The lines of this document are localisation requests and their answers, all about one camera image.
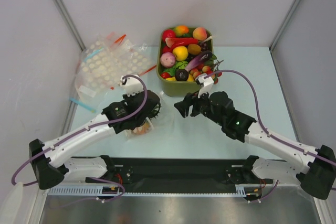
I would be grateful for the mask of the toy pineapple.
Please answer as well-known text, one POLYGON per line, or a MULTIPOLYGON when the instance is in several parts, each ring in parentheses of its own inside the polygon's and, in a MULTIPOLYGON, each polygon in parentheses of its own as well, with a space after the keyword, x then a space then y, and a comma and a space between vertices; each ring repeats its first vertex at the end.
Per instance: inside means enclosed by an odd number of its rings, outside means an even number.
POLYGON ((131 130, 131 134, 136 136, 144 135, 154 130, 153 121, 157 118, 160 109, 161 105, 160 104, 156 105, 154 109, 150 112, 149 116, 146 117, 144 123, 141 126, 136 127, 134 130, 131 130))

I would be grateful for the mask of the clear dotted zip bag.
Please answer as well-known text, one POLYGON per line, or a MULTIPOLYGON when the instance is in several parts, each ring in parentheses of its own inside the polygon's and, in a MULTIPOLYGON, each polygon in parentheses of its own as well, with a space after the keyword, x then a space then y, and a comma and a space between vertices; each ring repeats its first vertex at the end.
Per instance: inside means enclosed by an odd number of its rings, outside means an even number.
POLYGON ((154 133, 167 134, 172 129, 173 121, 174 121, 174 114, 169 108, 168 104, 166 103, 166 95, 164 94, 163 91, 159 91, 156 94, 160 98, 161 109, 160 109, 160 112, 157 118, 153 121, 154 130, 144 135, 138 135, 138 136, 132 135, 131 130, 126 130, 125 136, 128 139, 135 138, 135 137, 145 137, 145 136, 153 135, 154 133))

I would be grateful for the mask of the dark purple toy plum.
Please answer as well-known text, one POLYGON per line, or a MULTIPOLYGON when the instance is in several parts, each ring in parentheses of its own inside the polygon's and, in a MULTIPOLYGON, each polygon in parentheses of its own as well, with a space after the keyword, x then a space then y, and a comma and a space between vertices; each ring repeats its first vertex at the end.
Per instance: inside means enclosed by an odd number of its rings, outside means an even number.
POLYGON ((189 73, 185 69, 177 69, 175 72, 175 78, 177 81, 187 81, 189 73))

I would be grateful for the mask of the toy lychee cluster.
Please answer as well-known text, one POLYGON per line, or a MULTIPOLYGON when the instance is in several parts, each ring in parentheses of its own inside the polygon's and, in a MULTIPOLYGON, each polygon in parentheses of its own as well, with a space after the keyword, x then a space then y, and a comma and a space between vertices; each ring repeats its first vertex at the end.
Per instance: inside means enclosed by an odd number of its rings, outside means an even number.
POLYGON ((197 67, 193 68, 189 74, 190 76, 193 77, 194 80, 196 80, 196 78, 201 75, 201 74, 211 74, 215 71, 219 70, 219 67, 221 65, 221 63, 224 62, 223 60, 219 61, 219 60, 209 60, 205 63, 201 63, 199 64, 197 67))

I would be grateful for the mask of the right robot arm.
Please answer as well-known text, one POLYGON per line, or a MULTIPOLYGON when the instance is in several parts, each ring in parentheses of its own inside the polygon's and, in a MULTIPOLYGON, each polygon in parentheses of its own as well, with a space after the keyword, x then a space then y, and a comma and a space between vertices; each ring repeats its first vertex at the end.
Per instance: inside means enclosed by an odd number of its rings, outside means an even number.
POLYGON ((257 179, 273 179, 299 185, 309 195, 326 200, 335 182, 334 151, 305 145, 263 128, 261 122, 235 109, 226 92, 212 94, 189 93, 174 104, 183 118, 199 114, 221 127, 229 138, 260 147, 276 156, 269 160, 258 156, 246 159, 243 179, 254 183, 257 179))

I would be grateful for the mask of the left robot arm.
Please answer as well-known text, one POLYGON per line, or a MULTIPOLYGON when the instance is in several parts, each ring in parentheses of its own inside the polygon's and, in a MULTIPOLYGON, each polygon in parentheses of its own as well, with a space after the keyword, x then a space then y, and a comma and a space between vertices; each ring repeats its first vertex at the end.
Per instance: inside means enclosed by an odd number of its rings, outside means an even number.
POLYGON ((38 187, 50 189, 64 180, 89 180, 92 177, 112 181, 116 170, 106 157, 80 159, 74 155, 99 140, 144 127, 147 120, 158 115, 160 108, 159 96, 150 90, 130 97, 123 95, 122 101, 111 103, 78 129, 54 140, 31 141, 30 164, 38 187))

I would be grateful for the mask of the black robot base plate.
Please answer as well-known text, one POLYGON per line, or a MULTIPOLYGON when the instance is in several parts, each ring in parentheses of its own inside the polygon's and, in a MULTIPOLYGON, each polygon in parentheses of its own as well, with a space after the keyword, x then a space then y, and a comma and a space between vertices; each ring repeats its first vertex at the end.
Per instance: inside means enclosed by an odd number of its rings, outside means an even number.
POLYGON ((101 180, 120 182, 126 188, 220 189, 229 185, 264 186, 271 179, 259 179, 243 171, 243 159, 110 158, 111 166, 101 180))

